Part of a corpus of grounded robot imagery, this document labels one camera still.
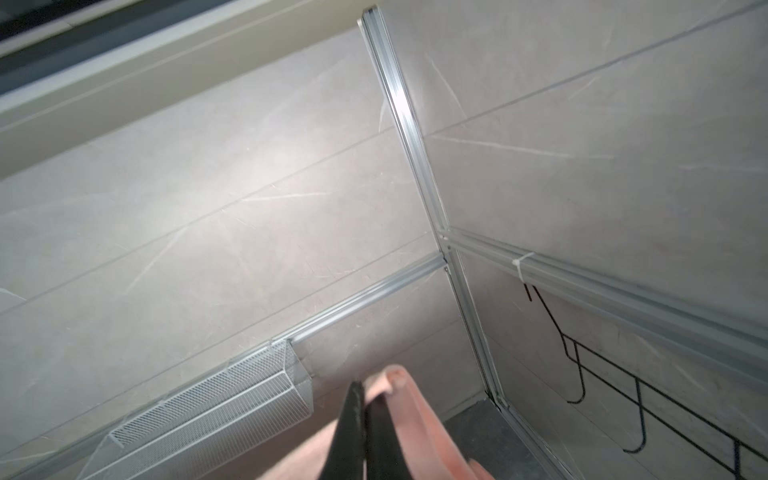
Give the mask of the salmon pink printed t-shirt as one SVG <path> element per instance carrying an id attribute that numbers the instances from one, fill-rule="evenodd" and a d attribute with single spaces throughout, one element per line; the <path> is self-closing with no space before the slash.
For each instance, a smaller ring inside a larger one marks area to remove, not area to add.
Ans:
<path id="1" fill-rule="evenodd" d="M 466 459 L 401 365 L 389 365 L 361 382 L 365 409 L 385 397 L 413 479 L 490 479 L 477 461 Z M 263 479 L 319 479 L 338 418 L 331 421 L 262 474 Z"/>

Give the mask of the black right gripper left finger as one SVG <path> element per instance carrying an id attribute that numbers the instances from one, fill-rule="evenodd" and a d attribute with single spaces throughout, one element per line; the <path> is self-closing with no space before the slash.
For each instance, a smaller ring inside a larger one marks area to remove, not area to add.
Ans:
<path id="1" fill-rule="evenodd" d="M 365 462 L 365 389 L 353 381 L 347 390 L 320 480 L 360 480 Z"/>

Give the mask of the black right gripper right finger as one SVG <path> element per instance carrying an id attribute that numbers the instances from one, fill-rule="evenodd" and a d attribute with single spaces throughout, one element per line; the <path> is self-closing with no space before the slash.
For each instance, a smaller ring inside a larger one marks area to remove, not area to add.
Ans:
<path id="1" fill-rule="evenodd" d="M 365 409 L 365 470 L 368 480 L 412 480 L 385 397 Z"/>

